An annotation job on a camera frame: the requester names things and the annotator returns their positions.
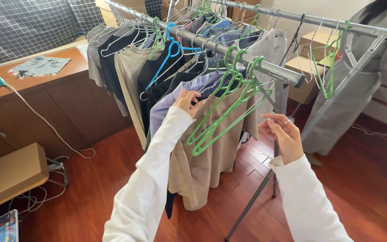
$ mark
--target hand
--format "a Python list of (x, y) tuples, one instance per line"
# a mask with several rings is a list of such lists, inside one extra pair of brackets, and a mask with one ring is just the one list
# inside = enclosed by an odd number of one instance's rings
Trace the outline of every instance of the hand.
[(277, 141), (282, 152), (283, 164), (289, 164), (304, 155), (300, 130), (283, 114), (262, 114), (266, 118), (258, 125), (265, 129), (265, 134)]
[(194, 118), (196, 112), (198, 112), (198, 110), (200, 110), (206, 103), (205, 100), (198, 102), (196, 98), (200, 96), (201, 94), (199, 92), (183, 89), (180, 92), (177, 100), (174, 102), (173, 106), (180, 107), (181, 109), (185, 110), (192, 118)]

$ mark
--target beige t-shirt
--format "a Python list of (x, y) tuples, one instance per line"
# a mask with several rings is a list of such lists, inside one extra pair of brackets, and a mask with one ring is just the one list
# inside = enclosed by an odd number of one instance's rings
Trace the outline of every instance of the beige t-shirt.
[[(237, 101), (245, 85), (243, 84), (237, 91), (225, 96), (213, 109), (211, 115), (207, 117), (200, 130), (207, 129), (221, 117)], [(205, 105), (196, 113), (194, 117), (196, 121), (183, 133), (171, 153), (168, 190), (183, 196), (186, 210), (196, 210), (204, 206), (207, 203), (209, 188), (217, 187), (219, 184), (220, 173), (232, 171), (241, 131), (251, 134), (256, 140), (258, 139), (256, 111), (253, 110), (201, 154), (193, 156), (192, 150), (198, 140), (192, 145), (187, 145), (187, 139), (218, 99), (218, 97), (209, 96)], [(217, 127), (212, 135), (213, 138), (222, 133), (254, 104), (255, 97), (252, 97), (235, 108)]]
[[(152, 51), (153, 48), (139, 49), (131, 44), (114, 55), (114, 63), (123, 96), (125, 97), (132, 123), (137, 131), (143, 149), (146, 147), (146, 135), (144, 134), (140, 100), (138, 97), (137, 79)], [(156, 60), (163, 51), (164, 49), (156, 50), (151, 60)]]

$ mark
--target person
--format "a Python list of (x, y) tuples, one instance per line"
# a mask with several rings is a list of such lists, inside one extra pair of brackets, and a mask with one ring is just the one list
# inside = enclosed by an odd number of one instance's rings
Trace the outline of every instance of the person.
[[(350, 23), (387, 28), (387, 0), (375, 0), (368, 4), (350, 19)], [(348, 37), (347, 32), (342, 33), (340, 50), (346, 49)], [(357, 61), (367, 52), (374, 40), (373, 37), (353, 34), (351, 49)], [(335, 63), (334, 87), (339, 86), (352, 69), (347, 53), (345, 51), (341, 51), (341, 53), (342, 57)], [(329, 80), (330, 75), (331, 71), (326, 74), (325, 81)], [(330, 109), (321, 116), (319, 122), (304, 139), (303, 148), (311, 164), (322, 165), (314, 153), (323, 156), (329, 154), (332, 147), (367, 106), (381, 84), (387, 86), (387, 41), (382, 44), (377, 54), (362, 72), (346, 86)], [(325, 96), (320, 92), (306, 125), (309, 125), (325, 101)]]
[[(170, 107), (137, 170), (115, 195), (103, 242), (152, 242), (164, 211), (170, 153), (206, 100), (199, 92), (183, 90)], [(283, 210), (295, 241), (352, 242), (310, 168), (299, 129), (283, 115), (266, 114), (259, 126), (279, 144), (282, 156), (272, 160), (283, 199)]]

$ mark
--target blue plastic hanger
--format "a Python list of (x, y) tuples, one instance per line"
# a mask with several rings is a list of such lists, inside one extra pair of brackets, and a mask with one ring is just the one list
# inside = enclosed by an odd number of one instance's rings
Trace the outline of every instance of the blue plastic hanger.
[[(167, 39), (170, 40), (170, 41), (172, 41), (171, 44), (169, 45), (168, 55), (167, 55), (167, 57), (165, 58), (164, 63), (162, 63), (161, 67), (158, 69), (158, 72), (155, 74), (155, 76), (152, 78), (152, 80), (150, 81), (150, 83), (147, 85), (146, 90), (149, 89), (149, 87), (152, 85), (152, 83), (153, 83), (153, 82), (155, 81), (155, 79), (158, 77), (159, 72), (162, 70), (162, 68), (164, 67), (165, 63), (166, 63), (167, 60), (169, 59), (169, 57), (176, 57), (176, 56), (180, 53), (180, 49), (181, 49), (180, 44), (178, 43), (178, 41), (174, 41), (174, 38), (171, 37), (171, 36), (169, 35), (169, 27), (170, 27), (170, 26), (175, 26), (175, 24), (174, 24), (174, 23), (169, 23), (169, 24), (167, 25), (167, 28), (166, 28), (166, 36), (167, 36)], [(172, 48), (172, 46), (173, 46), (174, 44), (176, 44), (177, 47), (178, 47), (177, 53), (175, 53), (174, 55), (171, 55), (171, 48)], [(194, 51), (193, 48), (185, 48), (185, 47), (183, 47), (183, 49), (184, 49), (184, 50), (191, 50), (191, 51)]]

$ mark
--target lavender shirt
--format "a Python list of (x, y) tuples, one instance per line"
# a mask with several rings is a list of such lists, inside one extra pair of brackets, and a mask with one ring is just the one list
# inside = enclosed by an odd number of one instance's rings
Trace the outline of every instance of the lavender shirt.
[(209, 86), (214, 86), (214, 89), (218, 87), (218, 85), (214, 85), (214, 83), (217, 82), (217, 80), (220, 80), (222, 78), (224, 71), (220, 71), (219, 74), (216, 75), (216, 72), (211, 72), (207, 75), (199, 76), (196, 79), (192, 80), (190, 83), (186, 84), (187, 82), (181, 82), (175, 90), (168, 94), (167, 96), (164, 96), (158, 103), (155, 104), (155, 106), (152, 107), (150, 110), (150, 137), (153, 139), (153, 136), (158, 131), (159, 127), (162, 124), (162, 121), (164, 120), (169, 107), (171, 107), (178, 96), (180, 95), (181, 90), (187, 89), (189, 91), (199, 91), (204, 85), (206, 85), (207, 92), (210, 90), (207, 89)]

